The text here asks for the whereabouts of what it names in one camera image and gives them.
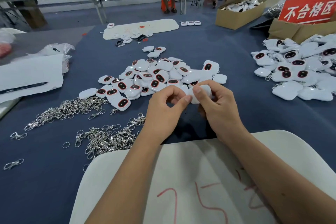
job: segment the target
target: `white foam mat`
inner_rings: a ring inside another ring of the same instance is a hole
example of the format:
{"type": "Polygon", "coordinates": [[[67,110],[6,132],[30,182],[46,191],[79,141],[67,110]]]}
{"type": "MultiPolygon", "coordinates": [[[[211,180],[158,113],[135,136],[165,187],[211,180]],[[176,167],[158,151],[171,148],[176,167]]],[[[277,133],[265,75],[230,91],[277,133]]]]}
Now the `white foam mat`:
{"type": "Polygon", "coordinates": [[[124,25],[115,25],[113,28],[107,28],[104,30],[103,38],[105,40],[118,39],[124,34],[132,35],[133,32],[144,33],[160,33],[166,31],[172,31],[179,28],[177,22],[173,19],[161,19],[155,21],[145,21],[124,25]]]}
{"type": "MultiPolygon", "coordinates": [[[[336,199],[336,174],[301,138],[283,130],[253,134],[283,161],[336,199]]],[[[70,224],[84,223],[128,150],[102,154],[80,183],[70,224]]],[[[253,181],[217,139],[162,145],[143,223],[275,223],[253,181]]]]}

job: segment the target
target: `pile of white charms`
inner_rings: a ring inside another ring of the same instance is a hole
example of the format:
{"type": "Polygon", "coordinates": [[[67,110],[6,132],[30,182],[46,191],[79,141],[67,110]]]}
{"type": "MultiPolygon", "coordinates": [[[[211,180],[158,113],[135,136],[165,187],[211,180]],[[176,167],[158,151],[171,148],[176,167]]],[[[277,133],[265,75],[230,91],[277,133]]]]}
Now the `pile of white charms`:
{"type": "Polygon", "coordinates": [[[236,4],[230,4],[230,5],[222,8],[222,10],[229,10],[229,11],[241,13],[241,12],[245,12],[246,10],[250,10],[252,8],[255,8],[256,6],[260,5],[261,3],[259,3],[258,0],[243,0],[243,1],[240,1],[239,3],[236,3],[236,4]]]}
{"type": "MultiPolygon", "coordinates": [[[[145,47],[144,50],[153,51],[158,57],[166,48],[158,47],[154,50],[154,46],[149,46],[145,47]]],[[[182,89],[187,95],[192,95],[193,86],[199,82],[212,79],[224,84],[227,77],[219,74],[218,63],[211,60],[206,60],[203,68],[199,70],[191,69],[185,62],[173,57],[161,58],[158,61],[152,58],[140,59],[134,60],[132,65],[126,67],[118,78],[110,75],[102,76],[98,82],[105,84],[103,87],[84,90],[79,94],[79,98],[86,99],[93,95],[100,98],[106,97],[113,107],[124,111],[130,106],[131,100],[154,94],[169,85],[174,85],[182,89]]],[[[204,87],[211,95],[209,88],[204,87]]],[[[193,98],[192,103],[198,104],[199,102],[193,98]]]]}
{"type": "Polygon", "coordinates": [[[285,100],[333,100],[336,93],[336,34],[313,35],[297,44],[291,39],[264,40],[267,50],[251,52],[257,76],[279,82],[272,93],[285,100]]]}

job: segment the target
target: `blue tablecloth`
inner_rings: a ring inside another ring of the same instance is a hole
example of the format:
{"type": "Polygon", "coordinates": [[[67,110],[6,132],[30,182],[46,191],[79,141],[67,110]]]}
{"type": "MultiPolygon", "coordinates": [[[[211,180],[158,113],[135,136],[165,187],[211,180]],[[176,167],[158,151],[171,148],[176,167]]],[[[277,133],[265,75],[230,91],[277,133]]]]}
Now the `blue tablecloth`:
{"type": "MultiPolygon", "coordinates": [[[[115,47],[117,40],[103,39],[99,32],[105,26],[95,27],[76,46],[62,88],[24,97],[0,121],[0,163],[4,165],[25,159],[20,166],[1,171],[0,223],[67,223],[70,220],[84,174],[83,166],[89,163],[84,154],[87,142],[74,147],[76,132],[104,124],[126,125],[139,112],[146,113],[150,96],[132,101],[125,112],[115,115],[109,115],[112,106],[107,104],[103,106],[106,113],[92,120],[88,120],[88,115],[79,114],[73,119],[35,128],[20,141],[10,140],[9,135],[23,133],[24,126],[49,107],[76,98],[82,90],[99,88],[99,77],[117,77],[133,60],[146,59],[141,49],[148,45],[166,47],[160,57],[181,58],[194,69],[201,69],[207,59],[218,62],[220,73],[228,77],[225,86],[233,91],[241,119],[251,133],[273,129],[292,132],[336,170],[335,100],[320,102],[296,98],[285,101],[273,95],[274,83],[253,73],[258,66],[250,52],[264,49],[265,35],[260,31],[250,31],[248,27],[251,24],[233,31],[215,26],[214,14],[201,14],[198,18],[177,15],[174,19],[177,22],[197,19],[202,25],[154,34],[147,42],[137,44],[133,41],[120,48],[115,47]],[[70,147],[63,149],[64,142],[71,142],[70,147]]],[[[213,137],[213,131],[197,113],[197,106],[190,105],[165,143],[213,137]]]]}

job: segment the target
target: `open cardboard box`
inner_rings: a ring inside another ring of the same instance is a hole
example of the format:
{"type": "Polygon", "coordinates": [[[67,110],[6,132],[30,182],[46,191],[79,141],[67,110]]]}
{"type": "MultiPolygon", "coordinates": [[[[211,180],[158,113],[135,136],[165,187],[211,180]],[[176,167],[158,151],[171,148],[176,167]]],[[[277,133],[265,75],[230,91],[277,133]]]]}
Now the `open cardboard box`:
{"type": "Polygon", "coordinates": [[[230,10],[222,10],[222,8],[234,4],[239,3],[242,0],[227,0],[225,1],[218,9],[216,15],[216,22],[217,26],[230,28],[230,29],[237,29],[245,24],[253,21],[256,18],[259,18],[266,7],[265,0],[258,0],[259,2],[263,2],[262,4],[256,6],[253,9],[247,10],[245,12],[233,12],[230,10]]]}
{"type": "Polygon", "coordinates": [[[295,24],[274,19],[269,28],[270,39],[290,38],[298,44],[302,43],[312,35],[328,35],[336,33],[336,12],[334,12],[329,22],[318,24],[295,24]]]}

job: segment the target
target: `red sign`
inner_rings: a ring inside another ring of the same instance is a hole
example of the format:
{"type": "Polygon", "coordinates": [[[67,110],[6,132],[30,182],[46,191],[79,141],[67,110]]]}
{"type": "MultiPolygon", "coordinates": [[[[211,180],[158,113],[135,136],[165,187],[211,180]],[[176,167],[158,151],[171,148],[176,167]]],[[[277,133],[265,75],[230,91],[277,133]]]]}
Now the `red sign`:
{"type": "Polygon", "coordinates": [[[336,0],[286,0],[279,21],[297,24],[328,22],[336,10],[336,0]]]}

